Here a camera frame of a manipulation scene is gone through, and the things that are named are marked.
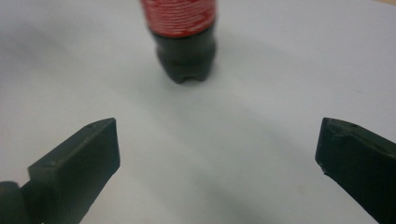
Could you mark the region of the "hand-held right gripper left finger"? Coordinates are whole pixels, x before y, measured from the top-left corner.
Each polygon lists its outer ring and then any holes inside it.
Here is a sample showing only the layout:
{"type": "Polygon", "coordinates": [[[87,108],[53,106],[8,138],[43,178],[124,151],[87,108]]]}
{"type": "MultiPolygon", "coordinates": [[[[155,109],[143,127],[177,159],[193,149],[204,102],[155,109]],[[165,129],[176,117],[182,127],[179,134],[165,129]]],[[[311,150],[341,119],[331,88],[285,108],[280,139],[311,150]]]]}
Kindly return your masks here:
{"type": "Polygon", "coordinates": [[[32,224],[79,224],[120,168],[116,120],[84,126],[28,167],[22,187],[32,224]]]}

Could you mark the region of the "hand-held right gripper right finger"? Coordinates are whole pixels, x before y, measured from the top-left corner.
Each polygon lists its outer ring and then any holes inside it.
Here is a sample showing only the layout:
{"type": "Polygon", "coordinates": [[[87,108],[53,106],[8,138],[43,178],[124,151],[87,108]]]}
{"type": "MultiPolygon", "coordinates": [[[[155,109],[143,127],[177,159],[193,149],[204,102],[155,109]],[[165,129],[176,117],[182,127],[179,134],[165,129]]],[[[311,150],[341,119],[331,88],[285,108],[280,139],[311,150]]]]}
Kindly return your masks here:
{"type": "Polygon", "coordinates": [[[315,161],[378,224],[396,224],[396,143],[357,124],[325,118],[315,161]]]}

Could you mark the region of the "cola bottle with red label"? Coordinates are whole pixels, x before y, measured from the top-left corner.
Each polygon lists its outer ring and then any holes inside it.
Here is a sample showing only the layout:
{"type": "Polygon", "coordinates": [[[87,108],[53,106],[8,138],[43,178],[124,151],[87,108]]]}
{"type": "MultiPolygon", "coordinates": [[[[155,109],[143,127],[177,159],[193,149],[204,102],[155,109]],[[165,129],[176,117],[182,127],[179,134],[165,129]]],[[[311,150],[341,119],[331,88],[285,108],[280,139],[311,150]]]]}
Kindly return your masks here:
{"type": "Polygon", "coordinates": [[[140,0],[159,61],[176,83],[208,78],[216,54],[217,0],[140,0]]]}

